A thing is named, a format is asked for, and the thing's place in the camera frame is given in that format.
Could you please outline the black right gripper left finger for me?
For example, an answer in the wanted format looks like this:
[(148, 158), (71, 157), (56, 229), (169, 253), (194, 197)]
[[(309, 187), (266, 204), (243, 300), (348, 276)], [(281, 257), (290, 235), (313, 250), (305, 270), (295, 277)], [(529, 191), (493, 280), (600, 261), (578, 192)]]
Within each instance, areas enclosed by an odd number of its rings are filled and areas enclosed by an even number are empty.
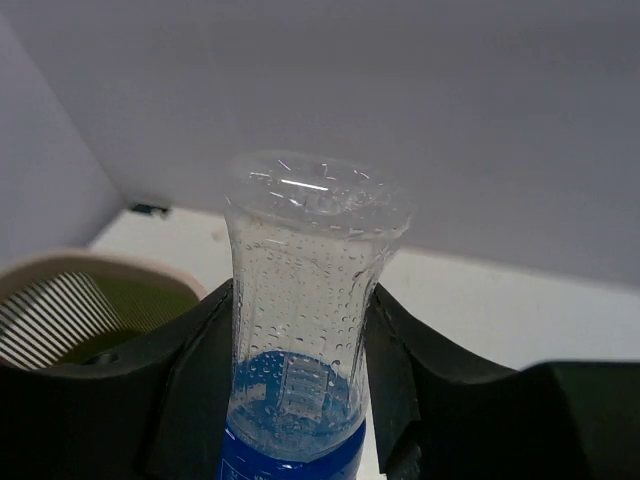
[(1, 370), (5, 479), (212, 479), (231, 388), (233, 288), (88, 365)]

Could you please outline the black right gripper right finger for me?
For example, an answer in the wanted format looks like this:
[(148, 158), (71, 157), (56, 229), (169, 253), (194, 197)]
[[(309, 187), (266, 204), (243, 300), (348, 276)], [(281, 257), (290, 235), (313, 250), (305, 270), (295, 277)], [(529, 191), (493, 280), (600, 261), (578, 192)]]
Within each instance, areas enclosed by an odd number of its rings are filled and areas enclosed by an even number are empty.
[(639, 366), (514, 370), (412, 316), (377, 286), (364, 344), (378, 464), (389, 479), (635, 479)]

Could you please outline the blue label bottle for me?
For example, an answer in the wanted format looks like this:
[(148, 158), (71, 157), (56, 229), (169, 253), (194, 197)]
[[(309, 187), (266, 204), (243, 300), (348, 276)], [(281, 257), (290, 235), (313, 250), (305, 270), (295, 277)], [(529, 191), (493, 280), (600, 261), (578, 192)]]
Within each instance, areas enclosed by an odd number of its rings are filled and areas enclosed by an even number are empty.
[(353, 479), (366, 434), (365, 314), (408, 229), (406, 191), (343, 160), (231, 163), (231, 391), (222, 479)]

